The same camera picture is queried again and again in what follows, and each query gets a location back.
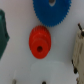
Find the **blue plastic piece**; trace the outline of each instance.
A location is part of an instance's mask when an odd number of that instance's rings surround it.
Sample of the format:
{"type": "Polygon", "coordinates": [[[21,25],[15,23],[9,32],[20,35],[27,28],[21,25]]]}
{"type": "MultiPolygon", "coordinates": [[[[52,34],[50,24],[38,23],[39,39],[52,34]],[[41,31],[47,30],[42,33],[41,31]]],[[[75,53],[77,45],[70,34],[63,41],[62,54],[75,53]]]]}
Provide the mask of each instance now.
{"type": "Polygon", "coordinates": [[[54,6],[49,0],[33,0],[34,10],[38,19],[45,26],[55,26],[64,20],[71,6],[71,0],[56,0],[54,6]]]}

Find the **toy gear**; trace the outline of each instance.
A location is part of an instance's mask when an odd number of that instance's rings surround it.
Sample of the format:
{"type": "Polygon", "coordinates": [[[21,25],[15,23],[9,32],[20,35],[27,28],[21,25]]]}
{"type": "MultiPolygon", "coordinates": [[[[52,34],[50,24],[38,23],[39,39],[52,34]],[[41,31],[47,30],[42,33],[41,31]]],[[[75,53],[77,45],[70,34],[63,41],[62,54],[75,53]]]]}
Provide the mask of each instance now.
{"type": "Polygon", "coordinates": [[[66,17],[71,0],[33,0],[34,10],[38,19],[45,26],[55,26],[66,17]]]}
{"type": "Polygon", "coordinates": [[[44,26],[36,26],[30,33],[29,47],[37,59],[43,59],[51,49],[51,36],[44,26]]]}

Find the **white board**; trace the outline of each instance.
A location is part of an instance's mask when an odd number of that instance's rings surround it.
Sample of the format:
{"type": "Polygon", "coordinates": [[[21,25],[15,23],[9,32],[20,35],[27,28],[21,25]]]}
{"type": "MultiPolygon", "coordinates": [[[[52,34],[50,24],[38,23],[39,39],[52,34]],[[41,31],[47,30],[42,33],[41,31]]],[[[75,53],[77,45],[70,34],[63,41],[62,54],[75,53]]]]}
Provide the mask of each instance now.
{"type": "Polygon", "coordinates": [[[65,20],[53,28],[52,47],[43,60],[33,57],[28,40],[31,30],[42,25],[37,19],[32,0],[0,0],[0,8],[6,13],[7,30],[10,36],[7,48],[0,61],[0,84],[75,84],[71,58],[75,36],[80,22],[84,27],[84,0],[72,0],[65,20]]]}

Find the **orange gear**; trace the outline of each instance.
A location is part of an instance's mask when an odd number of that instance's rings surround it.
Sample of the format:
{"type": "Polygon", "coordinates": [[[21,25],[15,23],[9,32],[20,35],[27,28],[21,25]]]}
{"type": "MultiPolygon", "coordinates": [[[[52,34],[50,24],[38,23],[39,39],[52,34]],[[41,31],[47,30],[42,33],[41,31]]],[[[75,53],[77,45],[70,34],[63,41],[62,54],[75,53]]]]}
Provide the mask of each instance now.
{"type": "Polygon", "coordinates": [[[37,59],[43,59],[47,56],[51,48],[51,36],[44,26],[36,26],[30,33],[29,47],[37,59]]]}

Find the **dark green shape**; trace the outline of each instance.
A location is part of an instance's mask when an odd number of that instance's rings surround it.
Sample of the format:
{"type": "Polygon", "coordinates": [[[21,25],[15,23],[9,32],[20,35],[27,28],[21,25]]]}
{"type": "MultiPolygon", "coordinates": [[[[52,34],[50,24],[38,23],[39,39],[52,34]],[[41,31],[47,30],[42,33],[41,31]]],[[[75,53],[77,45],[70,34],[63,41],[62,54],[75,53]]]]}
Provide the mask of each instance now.
{"type": "Polygon", "coordinates": [[[5,13],[3,10],[0,10],[0,59],[4,53],[8,40],[9,35],[6,30],[5,13]]]}

